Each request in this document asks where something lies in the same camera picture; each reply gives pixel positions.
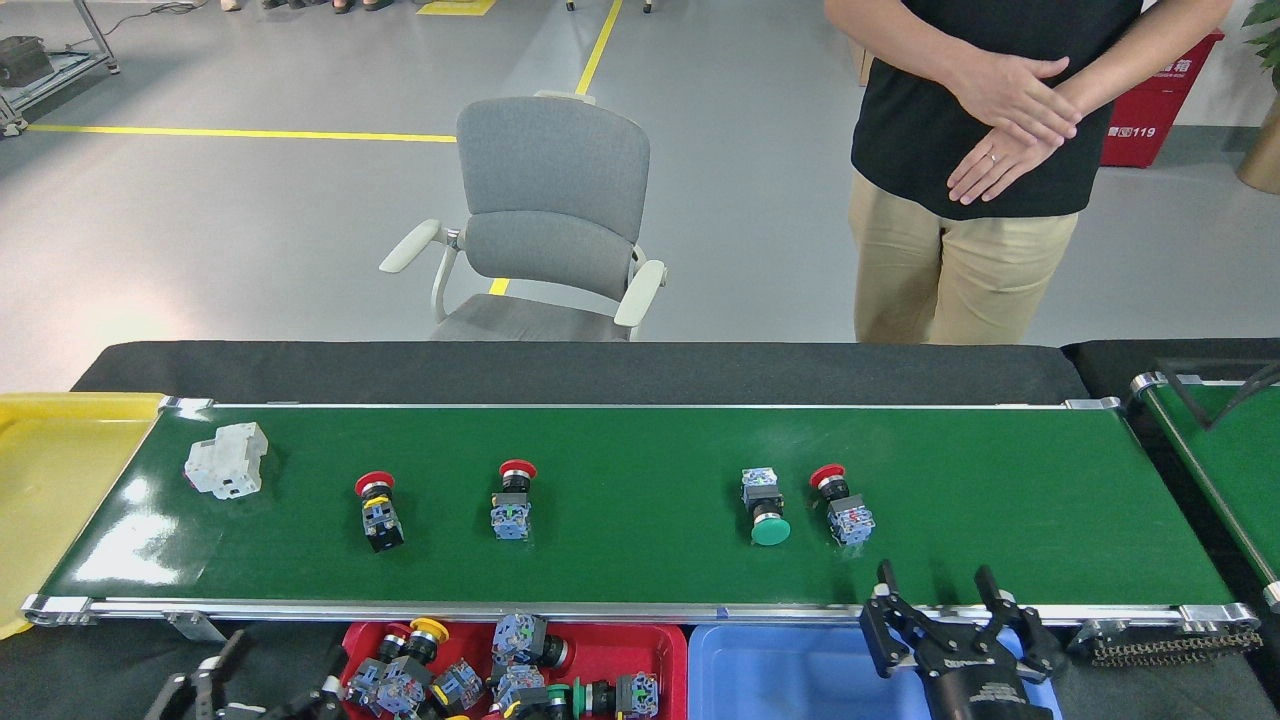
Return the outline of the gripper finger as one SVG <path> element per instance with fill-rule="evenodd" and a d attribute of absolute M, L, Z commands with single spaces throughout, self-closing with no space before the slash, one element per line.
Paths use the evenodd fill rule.
<path fill-rule="evenodd" d="M 860 629 L 879 676 L 888 679 L 904 667 L 931 679 L 943 675 L 951 637 L 902 598 L 888 560 L 877 568 L 877 583 L 861 607 Z"/>
<path fill-rule="evenodd" d="M 348 719 L 343 705 L 346 687 L 340 680 L 347 659 L 346 650 L 340 644 L 335 646 L 325 656 L 319 683 L 293 700 L 268 710 L 262 719 Z"/>
<path fill-rule="evenodd" d="M 227 702 L 225 684 L 251 647 L 246 630 L 237 630 L 219 653 L 206 657 L 191 673 L 172 674 L 150 705 L 146 719 L 183 719 L 195 710 L 195 719 L 252 717 L 253 711 L 233 710 Z"/>
<path fill-rule="evenodd" d="M 1042 623 L 1039 611 L 1018 605 L 1011 593 L 998 587 L 989 566 L 979 566 L 975 585 L 989 612 L 989 621 L 975 637 L 975 650 L 996 659 L 1000 666 L 1014 667 L 1020 678 L 1034 684 L 1044 683 L 1066 665 L 1066 653 Z M 1004 659 L 1006 648 L 997 639 L 1006 626 L 1018 635 L 1023 651 L 1020 659 Z"/>

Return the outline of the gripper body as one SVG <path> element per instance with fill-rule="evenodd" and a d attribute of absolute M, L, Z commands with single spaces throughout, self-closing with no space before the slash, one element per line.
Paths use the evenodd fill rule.
<path fill-rule="evenodd" d="M 1030 701 L 1012 653 L 997 641 L 984 650 L 972 643 L 922 642 L 916 674 L 933 719 L 1029 719 Z"/>

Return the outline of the person's right hand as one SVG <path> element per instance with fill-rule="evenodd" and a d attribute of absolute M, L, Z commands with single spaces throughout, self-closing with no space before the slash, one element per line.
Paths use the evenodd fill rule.
<path fill-rule="evenodd" d="M 978 51 L 961 60 L 943 86 L 982 124 L 1024 143 L 1059 146 L 1075 137 L 1082 114 L 1046 81 L 1064 73 L 1069 61 Z"/>

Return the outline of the person's left hand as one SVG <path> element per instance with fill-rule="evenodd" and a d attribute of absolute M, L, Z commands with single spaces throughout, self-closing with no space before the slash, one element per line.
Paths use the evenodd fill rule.
<path fill-rule="evenodd" d="M 1061 145 L 1061 140 L 1024 143 L 1007 131 L 992 129 L 948 176 L 948 200 L 961 205 L 991 201 L 1042 165 Z"/>

